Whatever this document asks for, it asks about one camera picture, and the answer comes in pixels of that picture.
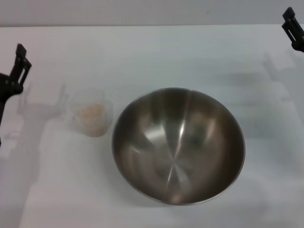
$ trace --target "white table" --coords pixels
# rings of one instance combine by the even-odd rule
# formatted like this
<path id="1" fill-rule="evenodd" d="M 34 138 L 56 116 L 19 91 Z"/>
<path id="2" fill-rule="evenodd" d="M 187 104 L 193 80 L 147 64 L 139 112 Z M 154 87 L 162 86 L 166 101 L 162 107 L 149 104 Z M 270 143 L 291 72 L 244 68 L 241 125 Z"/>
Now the white table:
<path id="1" fill-rule="evenodd" d="M 280 25 L 0 28 L 0 72 L 10 72 L 17 43 L 33 67 L 0 128 L 1 227 L 303 227 L 304 53 L 292 50 Z M 60 118 L 60 99 L 92 86 L 114 104 L 101 138 Z M 113 161 L 118 115 L 164 87 L 204 92 L 241 125 L 244 168 L 214 200 L 158 203 Z"/>

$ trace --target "stainless steel bowl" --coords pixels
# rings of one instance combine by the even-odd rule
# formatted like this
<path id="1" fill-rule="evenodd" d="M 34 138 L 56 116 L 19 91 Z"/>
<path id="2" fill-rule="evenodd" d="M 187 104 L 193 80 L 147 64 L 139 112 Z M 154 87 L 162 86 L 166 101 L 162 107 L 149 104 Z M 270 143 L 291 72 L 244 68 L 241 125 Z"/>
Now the stainless steel bowl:
<path id="1" fill-rule="evenodd" d="M 136 190 L 174 205 L 215 198 L 233 184 L 245 158 L 242 131 L 228 109 L 183 88 L 130 103 L 116 122 L 112 150 Z"/>

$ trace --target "black clamp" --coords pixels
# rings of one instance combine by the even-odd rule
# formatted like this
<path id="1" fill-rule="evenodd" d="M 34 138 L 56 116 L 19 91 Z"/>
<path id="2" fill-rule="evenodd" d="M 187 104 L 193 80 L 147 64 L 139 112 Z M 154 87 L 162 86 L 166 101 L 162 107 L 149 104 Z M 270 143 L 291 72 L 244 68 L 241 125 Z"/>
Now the black clamp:
<path id="1" fill-rule="evenodd" d="M 26 49 L 21 44 L 18 44 L 15 65 L 10 75 L 0 73 L 0 123 L 6 101 L 11 96 L 21 94 L 23 91 L 23 83 L 29 73 L 29 69 L 32 66 L 31 63 L 25 58 L 26 52 Z"/>
<path id="2" fill-rule="evenodd" d="M 283 14 L 285 23 L 282 28 L 290 38 L 294 50 L 304 52 L 304 31 L 298 21 L 295 19 L 295 12 L 289 7 Z"/>

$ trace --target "bowl rim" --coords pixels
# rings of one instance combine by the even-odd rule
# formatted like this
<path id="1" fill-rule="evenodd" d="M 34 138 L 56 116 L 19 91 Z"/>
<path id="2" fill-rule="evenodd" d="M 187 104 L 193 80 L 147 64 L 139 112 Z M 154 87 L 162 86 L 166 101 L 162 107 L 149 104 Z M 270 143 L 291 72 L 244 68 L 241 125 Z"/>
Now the bowl rim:
<path id="1" fill-rule="evenodd" d="M 118 122 L 119 120 L 121 119 L 122 115 L 124 114 L 125 110 L 128 109 L 128 107 L 130 107 L 133 103 L 135 103 L 137 100 L 141 99 L 142 97 L 144 96 L 147 96 L 151 93 L 155 93 L 155 92 L 159 92 L 159 91 L 162 91 L 162 90 L 185 90 L 185 91 L 191 91 L 191 92 L 195 92 L 195 93 L 199 93 L 201 95 L 204 95 L 210 99 L 212 99 L 213 101 L 215 101 L 216 103 L 218 103 L 219 105 L 221 105 L 230 115 L 231 117 L 234 119 L 235 123 L 237 124 L 237 127 L 241 133 L 241 136 L 242 136 L 242 142 L 243 142 L 243 161 L 239 167 L 239 170 L 236 174 L 236 176 L 234 177 L 233 181 L 223 190 L 221 191 L 220 193 L 218 193 L 217 195 L 215 196 L 212 196 L 208 199 L 205 199 L 205 200 L 201 200 L 201 201 L 197 201 L 197 202 L 192 202 L 192 203 L 171 203 L 171 202 L 167 202 L 167 201 L 163 201 L 163 200 L 160 200 L 160 199 L 157 199 L 157 198 L 154 198 L 152 196 L 149 196 L 148 194 L 142 192 L 141 190 L 139 190 L 137 187 L 135 187 L 128 179 L 127 177 L 125 176 L 125 174 L 122 172 L 121 168 L 119 167 L 119 165 L 117 164 L 117 160 L 115 158 L 115 155 L 114 155 L 114 134 L 116 132 L 116 128 L 117 128 L 117 125 L 118 125 Z M 113 132 L 112 132 L 112 156 L 113 156 L 113 159 L 114 159 L 114 162 L 116 164 L 116 167 L 118 168 L 120 174 L 123 176 L 123 178 L 127 181 L 127 183 L 129 183 L 135 190 L 137 190 L 139 193 L 141 193 L 142 195 L 152 199 L 152 200 L 155 200 L 157 202 L 160 202 L 160 203 L 164 203 L 164 204 L 168 204 L 168 205 L 175 205 L 175 206 L 186 206 L 186 205 L 194 205 L 194 204 L 200 204 L 200 203 L 204 203 L 204 202 L 207 202 L 207 201 L 210 201 L 218 196 L 220 196 L 221 194 L 223 194 L 225 191 L 227 191 L 234 183 L 235 181 L 237 180 L 237 178 L 239 177 L 242 169 L 243 169 L 243 166 L 244 166 L 244 162 L 245 162 L 245 156 L 246 156 L 246 145 L 245 145 L 245 139 L 244 139 L 244 135 L 243 135 L 243 132 L 242 132 L 242 129 L 238 123 L 238 121 L 236 120 L 236 118 L 234 117 L 234 115 L 221 103 L 219 102 L 218 100 L 216 100 L 215 98 L 205 94 L 205 93 L 202 93 L 200 91 L 197 91 L 197 90 L 194 90 L 194 89 L 187 89 L 187 88 L 181 88 L 181 87 L 167 87 L 167 88 L 161 88 L 161 89 L 155 89 L 155 90 L 152 90 L 150 92 L 147 92 L 139 97 L 137 97 L 136 99 L 134 99 L 132 102 L 130 102 L 124 109 L 123 111 L 119 114 L 116 122 L 115 122 L 115 125 L 114 125 L 114 129 L 113 129 Z"/>

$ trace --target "white wall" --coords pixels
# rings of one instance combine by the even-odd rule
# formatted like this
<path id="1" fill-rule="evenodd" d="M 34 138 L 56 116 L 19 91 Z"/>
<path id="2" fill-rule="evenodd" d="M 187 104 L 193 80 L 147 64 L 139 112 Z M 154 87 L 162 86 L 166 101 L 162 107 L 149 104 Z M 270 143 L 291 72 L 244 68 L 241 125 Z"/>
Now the white wall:
<path id="1" fill-rule="evenodd" d="M 0 26 L 281 24 L 304 0 L 0 0 Z"/>

